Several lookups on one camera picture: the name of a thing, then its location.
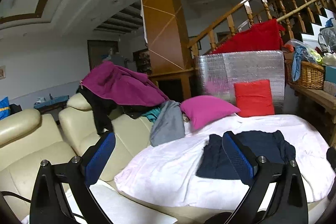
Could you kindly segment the navy blue puffer jacket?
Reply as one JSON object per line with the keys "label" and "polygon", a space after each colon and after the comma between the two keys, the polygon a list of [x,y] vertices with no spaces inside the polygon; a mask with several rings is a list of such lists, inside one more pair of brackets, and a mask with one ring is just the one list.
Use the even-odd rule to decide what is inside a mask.
{"label": "navy blue puffer jacket", "polygon": [[[256,156],[265,156],[269,161],[286,164],[295,159],[295,147],[284,139],[281,131],[245,131],[236,134],[237,139],[249,147]],[[196,172],[201,178],[238,180],[239,176],[222,147],[222,137],[211,134],[203,149],[202,160]]]}

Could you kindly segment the cream leather sofa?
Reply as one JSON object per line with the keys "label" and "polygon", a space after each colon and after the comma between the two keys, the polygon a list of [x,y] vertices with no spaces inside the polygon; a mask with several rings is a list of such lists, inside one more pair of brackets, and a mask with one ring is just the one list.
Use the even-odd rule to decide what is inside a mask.
{"label": "cream leather sofa", "polygon": [[[40,114],[38,110],[26,109],[1,120],[1,190],[14,192],[30,198],[33,193],[40,162],[48,159],[52,164],[67,162],[75,154],[85,151],[96,143],[96,134],[92,111],[82,110],[84,100],[78,105],[71,104],[60,112],[62,128],[70,136],[76,129],[84,132],[71,147],[62,137],[60,129],[51,114]],[[143,149],[149,145],[152,123],[145,117],[132,119],[126,114],[111,115],[112,125],[117,130],[116,148],[112,159],[101,175],[101,179],[112,188],[117,186],[114,177],[120,173]],[[189,203],[186,206],[167,207],[128,198],[134,202],[154,210],[177,217],[181,223],[200,223],[220,210],[233,211],[238,205],[240,196],[234,192],[237,181],[226,181],[222,185],[224,193],[214,193],[204,203]]]}

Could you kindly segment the wooden side table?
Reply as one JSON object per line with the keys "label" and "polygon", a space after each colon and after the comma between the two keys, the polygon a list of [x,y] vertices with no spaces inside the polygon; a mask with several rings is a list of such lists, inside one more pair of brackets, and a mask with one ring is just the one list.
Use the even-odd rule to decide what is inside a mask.
{"label": "wooden side table", "polygon": [[330,146],[335,146],[335,96],[288,84],[283,113],[295,114],[312,124]]}

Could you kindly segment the blue cushion far left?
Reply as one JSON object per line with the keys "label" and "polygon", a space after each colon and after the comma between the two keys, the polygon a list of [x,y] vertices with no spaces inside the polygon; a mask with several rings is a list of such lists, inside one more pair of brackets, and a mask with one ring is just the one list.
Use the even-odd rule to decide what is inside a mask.
{"label": "blue cushion far left", "polygon": [[10,115],[10,104],[8,97],[0,101],[0,120],[7,118]]}

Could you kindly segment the black garment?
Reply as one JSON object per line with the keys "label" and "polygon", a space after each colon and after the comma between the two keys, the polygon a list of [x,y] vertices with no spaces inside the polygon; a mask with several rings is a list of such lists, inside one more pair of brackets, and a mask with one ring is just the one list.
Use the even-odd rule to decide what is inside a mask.
{"label": "black garment", "polygon": [[160,104],[156,106],[118,105],[113,100],[106,100],[97,96],[83,86],[79,86],[76,93],[81,94],[90,104],[93,111],[94,124],[99,136],[102,136],[106,130],[114,132],[109,115],[118,107],[121,108],[123,114],[128,115],[132,119],[137,119],[142,114],[145,114],[161,106]]}

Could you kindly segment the red pillow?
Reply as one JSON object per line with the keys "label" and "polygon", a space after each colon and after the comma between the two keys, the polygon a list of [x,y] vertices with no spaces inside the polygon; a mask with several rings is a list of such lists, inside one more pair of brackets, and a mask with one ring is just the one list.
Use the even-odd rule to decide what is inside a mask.
{"label": "red pillow", "polygon": [[274,115],[270,80],[234,83],[236,106],[243,118]]}

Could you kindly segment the white fleece blanket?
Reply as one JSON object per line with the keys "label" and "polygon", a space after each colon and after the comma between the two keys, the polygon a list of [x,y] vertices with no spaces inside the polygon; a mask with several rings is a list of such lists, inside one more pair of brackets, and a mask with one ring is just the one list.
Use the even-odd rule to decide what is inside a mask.
{"label": "white fleece blanket", "polygon": [[248,190],[240,180],[196,175],[210,136],[226,131],[280,131],[295,147],[310,217],[327,204],[335,173],[326,159],[328,144],[307,121],[295,115],[242,118],[227,116],[197,132],[185,123],[181,139],[153,147],[152,124],[145,117],[122,115],[112,121],[116,147],[100,179],[90,187],[94,198],[112,220],[131,209],[157,216],[160,223],[200,223],[221,210],[233,211]]}

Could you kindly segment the wicker basket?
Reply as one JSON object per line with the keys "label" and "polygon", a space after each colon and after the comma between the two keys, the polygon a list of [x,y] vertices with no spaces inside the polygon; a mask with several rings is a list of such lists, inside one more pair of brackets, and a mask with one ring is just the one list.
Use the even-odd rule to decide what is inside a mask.
{"label": "wicker basket", "polygon": [[323,89],[325,80],[325,68],[323,66],[307,61],[302,61],[301,72],[297,81],[292,81],[291,78],[292,61],[285,60],[285,66],[287,71],[287,82],[289,84],[308,89]]}

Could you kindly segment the magenta pink pillow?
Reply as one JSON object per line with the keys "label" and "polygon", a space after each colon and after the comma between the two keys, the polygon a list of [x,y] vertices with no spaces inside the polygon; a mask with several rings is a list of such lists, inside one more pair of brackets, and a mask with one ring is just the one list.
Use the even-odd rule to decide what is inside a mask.
{"label": "magenta pink pillow", "polygon": [[233,104],[207,95],[189,98],[181,103],[180,108],[189,118],[193,130],[199,130],[213,121],[240,112]]}

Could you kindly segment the teal garment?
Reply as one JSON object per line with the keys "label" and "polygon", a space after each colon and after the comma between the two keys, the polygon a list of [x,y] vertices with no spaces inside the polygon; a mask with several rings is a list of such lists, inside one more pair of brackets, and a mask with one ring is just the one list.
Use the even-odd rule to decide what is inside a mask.
{"label": "teal garment", "polygon": [[160,115],[161,109],[159,107],[153,108],[146,113],[143,113],[141,116],[147,118],[151,123],[154,123],[159,115]]}

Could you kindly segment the purple magenta garment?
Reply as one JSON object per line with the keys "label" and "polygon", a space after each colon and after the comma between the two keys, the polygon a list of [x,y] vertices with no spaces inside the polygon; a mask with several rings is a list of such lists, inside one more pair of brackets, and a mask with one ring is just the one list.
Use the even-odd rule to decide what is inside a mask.
{"label": "purple magenta garment", "polygon": [[157,106],[169,100],[144,73],[104,61],[92,69],[81,81],[96,96],[113,100],[118,105]]}

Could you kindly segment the grey garment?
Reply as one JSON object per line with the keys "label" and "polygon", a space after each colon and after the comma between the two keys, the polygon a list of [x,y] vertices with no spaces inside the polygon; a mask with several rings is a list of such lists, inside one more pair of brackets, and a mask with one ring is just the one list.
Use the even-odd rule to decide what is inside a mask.
{"label": "grey garment", "polygon": [[180,103],[166,101],[150,132],[150,144],[155,147],[185,137],[185,127]]}

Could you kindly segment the silver foil insulation sheet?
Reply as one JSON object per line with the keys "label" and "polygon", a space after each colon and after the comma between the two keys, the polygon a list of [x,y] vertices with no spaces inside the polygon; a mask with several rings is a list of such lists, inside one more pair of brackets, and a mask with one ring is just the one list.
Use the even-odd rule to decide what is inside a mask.
{"label": "silver foil insulation sheet", "polygon": [[276,114],[281,114],[285,95],[284,56],[281,51],[232,52],[195,58],[198,91],[236,103],[235,83],[270,80]]}

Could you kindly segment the blue cloth in basket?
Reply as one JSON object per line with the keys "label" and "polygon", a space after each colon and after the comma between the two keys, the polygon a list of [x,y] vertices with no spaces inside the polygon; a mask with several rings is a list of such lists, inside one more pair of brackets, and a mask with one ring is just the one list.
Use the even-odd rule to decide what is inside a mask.
{"label": "blue cloth in basket", "polygon": [[298,81],[301,75],[301,62],[307,56],[307,47],[297,46],[293,54],[293,60],[291,65],[291,79],[293,82]]}

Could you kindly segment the large red cushion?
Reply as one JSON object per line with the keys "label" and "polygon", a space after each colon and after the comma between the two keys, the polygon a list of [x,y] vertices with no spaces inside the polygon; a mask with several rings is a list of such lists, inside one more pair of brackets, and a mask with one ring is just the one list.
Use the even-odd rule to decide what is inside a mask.
{"label": "large red cushion", "polygon": [[285,28],[276,19],[254,24],[249,30],[232,36],[211,53],[277,51],[283,46],[280,36],[282,31]]}

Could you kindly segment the wooden pillar cabinet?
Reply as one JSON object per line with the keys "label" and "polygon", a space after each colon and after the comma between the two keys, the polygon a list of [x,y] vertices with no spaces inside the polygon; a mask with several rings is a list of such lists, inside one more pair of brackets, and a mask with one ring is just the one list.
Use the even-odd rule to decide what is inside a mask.
{"label": "wooden pillar cabinet", "polygon": [[193,73],[189,36],[181,0],[142,0],[152,74],[150,79],[170,99],[191,97]]}

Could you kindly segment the wooden stair railing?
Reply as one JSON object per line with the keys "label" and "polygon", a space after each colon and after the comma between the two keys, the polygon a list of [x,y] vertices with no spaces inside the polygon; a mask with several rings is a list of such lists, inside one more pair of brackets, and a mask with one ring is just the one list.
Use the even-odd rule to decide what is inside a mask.
{"label": "wooden stair railing", "polygon": [[236,34],[272,19],[282,25],[284,41],[295,38],[316,47],[320,29],[334,16],[335,0],[242,0],[192,38],[188,48],[193,57],[210,53]]}

